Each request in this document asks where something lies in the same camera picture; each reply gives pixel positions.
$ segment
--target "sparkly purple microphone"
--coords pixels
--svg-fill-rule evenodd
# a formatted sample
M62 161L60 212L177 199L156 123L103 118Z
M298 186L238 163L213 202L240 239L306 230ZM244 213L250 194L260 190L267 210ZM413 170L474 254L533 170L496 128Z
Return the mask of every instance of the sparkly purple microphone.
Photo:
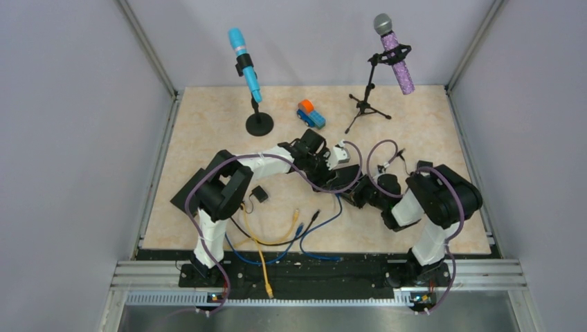
M373 20L373 28L375 28L375 31L381 36L381 43L386 51L398 47L399 43L397 42L395 33L391 30L391 19L387 14L377 15ZM392 68L395 78L397 78L397 83L399 83L399 87L401 88L401 92L404 93L404 95L409 95L414 92L414 82L412 82L406 62L402 61L394 64Z

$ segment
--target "blue toy truck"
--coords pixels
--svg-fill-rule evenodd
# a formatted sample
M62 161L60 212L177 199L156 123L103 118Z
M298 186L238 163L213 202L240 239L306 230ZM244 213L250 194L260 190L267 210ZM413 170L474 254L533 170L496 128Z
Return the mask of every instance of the blue toy truck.
M326 119L314 109L313 104L308 100L298 103L298 118L310 128L322 129L326 125Z

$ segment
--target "white enclosure wall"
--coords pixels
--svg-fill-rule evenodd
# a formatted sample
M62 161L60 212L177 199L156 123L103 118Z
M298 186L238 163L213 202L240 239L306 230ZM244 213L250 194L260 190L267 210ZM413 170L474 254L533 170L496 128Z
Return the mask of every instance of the white enclosure wall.
M265 85L365 84L367 59L383 51L373 19L387 12L416 84L446 84L493 0L129 1L171 80L242 85L228 43L242 30ZM375 84L397 84L391 68Z
M95 331L170 97L114 1L2 1L0 49L0 331Z
M498 243L547 331L587 315L587 1L509 1L454 101Z

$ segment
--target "marble tabletop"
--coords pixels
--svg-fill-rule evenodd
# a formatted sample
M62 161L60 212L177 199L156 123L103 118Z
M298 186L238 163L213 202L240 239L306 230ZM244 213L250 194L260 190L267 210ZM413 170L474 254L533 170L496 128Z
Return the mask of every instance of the marble tabletop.
M206 168L219 150L226 149L232 154L255 153L301 137L306 126L297 118L296 110L298 102L304 99L311 100L326 118L326 126L317 132L326 138L328 147L341 139L349 140L359 146L366 158L375 143L390 138L406 149L404 158L408 170L414 170L418 160L429 160L435 165L444 163L469 178L442 86L416 86L410 95L402 95L398 86L377 86L369 102L391 115L392 120L379 115L363 116L345 135L346 127L356 114L356 102L349 99L348 94L362 96L364 89L364 86L263 87L260 110L273 117L275 128L266 136L254 137L247 134L244 126L252 112L246 87L187 88L172 132L143 248L193 249L197 231L170 199L199 168ZM349 151L351 163L357 163L356 153L352 148ZM372 164L389 159L393 151L392 145L382 145L374 154ZM387 172L397 175L402 190L406 188L407 175L401 160L395 161ZM313 192L295 173L251 183L249 192L257 184L267 191L269 199L264 203L253 199L254 212L249 215L249 223L257 236L265 241L279 239L287 232L296 208L300 210L298 223L306 225L317 209L320 209L320 216L316 224L338 212L333 195ZM342 215L308 235L304 249L316 252L406 252L416 243L422 225L396 233L383 224L379 214L374 207L365 206L360 210L343 202ZM240 213L235 218L242 224ZM228 223L227 234L233 243L244 239L231 223ZM239 249L255 250L255 246L247 241ZM281 249L271 247L269 250ZM454 253L490 253L479 212L465 223L461 234L451 242L451 249ZM291 250L299 251L299 246L296 244Z

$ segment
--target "blue microphone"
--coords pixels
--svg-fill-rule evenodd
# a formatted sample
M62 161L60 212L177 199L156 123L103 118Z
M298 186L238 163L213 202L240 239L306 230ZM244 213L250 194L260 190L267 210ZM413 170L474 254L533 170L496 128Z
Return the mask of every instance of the blue microphone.
M257 82L257 75L253 70L253 61L251 61L251 56L246 51L244 37L239 28L230 29L228 39L231 41L231 46L237 54L237 71L239 72L239 76L244 75L246 85L251 90L251 95L253 95L256 102L261 102L261 88L259 87L259 82Z

